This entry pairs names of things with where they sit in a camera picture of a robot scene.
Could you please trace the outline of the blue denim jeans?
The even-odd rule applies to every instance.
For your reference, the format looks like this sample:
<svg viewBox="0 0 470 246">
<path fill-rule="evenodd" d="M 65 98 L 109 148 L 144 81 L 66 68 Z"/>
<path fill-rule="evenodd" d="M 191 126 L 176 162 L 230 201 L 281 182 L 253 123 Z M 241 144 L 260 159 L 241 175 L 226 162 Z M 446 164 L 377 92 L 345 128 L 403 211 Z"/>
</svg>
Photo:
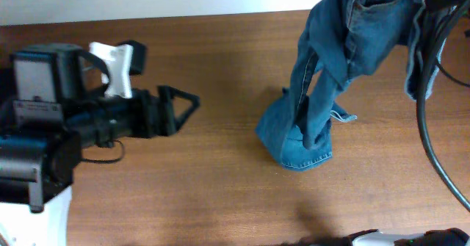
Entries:
<svg viewBox="0 0 470 246">
<path fill-rule="evenodd" d="M 426 0 L 321 0 L 310 11 L 297 47 L 290 85 L 263 114 L 256 133 L 273 159 L 304 171 L 333 155 L 331 121 L 355 116 L 337 97 L 371 76 L 397 45 L 408 47 L 405 93 L 416 99 L 426 44 L 452 13 L 431 12 Z"/>
</svg>

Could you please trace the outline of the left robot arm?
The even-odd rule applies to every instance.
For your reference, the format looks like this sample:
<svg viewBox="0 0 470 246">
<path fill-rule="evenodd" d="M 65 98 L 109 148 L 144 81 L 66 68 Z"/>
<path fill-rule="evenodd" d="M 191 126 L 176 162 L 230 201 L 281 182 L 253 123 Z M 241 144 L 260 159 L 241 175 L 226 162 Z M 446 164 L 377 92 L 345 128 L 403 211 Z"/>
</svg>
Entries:
<svg viewBox="0 0 470 246">
<path fill-rule="evenodd" d="M 1 103 L 1 243 L 65 245 L 73 172 L 85 148 L 176 134 L 200 105 L 160 85 L 131 87 L 147 48 L 128 40 L 30 45 L 10 57 L 15 92 Z"/>
</svg>

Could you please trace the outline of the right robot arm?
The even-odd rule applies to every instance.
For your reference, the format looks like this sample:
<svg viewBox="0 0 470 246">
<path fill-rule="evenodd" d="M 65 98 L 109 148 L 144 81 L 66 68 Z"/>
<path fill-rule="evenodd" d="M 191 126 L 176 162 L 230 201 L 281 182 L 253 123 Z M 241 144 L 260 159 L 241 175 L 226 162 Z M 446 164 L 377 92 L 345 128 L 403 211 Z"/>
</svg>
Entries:
<svg viewBox="0 0 470 246">
<path fill-rule="evenodd" d="M 409 43 L 407 92 L 416 101 L 419 136 L 429 163 L 452 195 L 465 208 L 469 200 L 449 177 L 433 149 L 427 127 L 426 102 L 432 93 L 435 77 L 442 73 L 456 84 L 469 84 L 456 79 L 441 65 L 445 42 L 458 21 L 469 10 L 469 0 L 421 0 L 413 20 Z M 349 245 L 468 245 L 469 235 L 459 228 L 426 231 L 422 234 L 385 234 L 368 230 L 347 237 Z"/>
</svg>

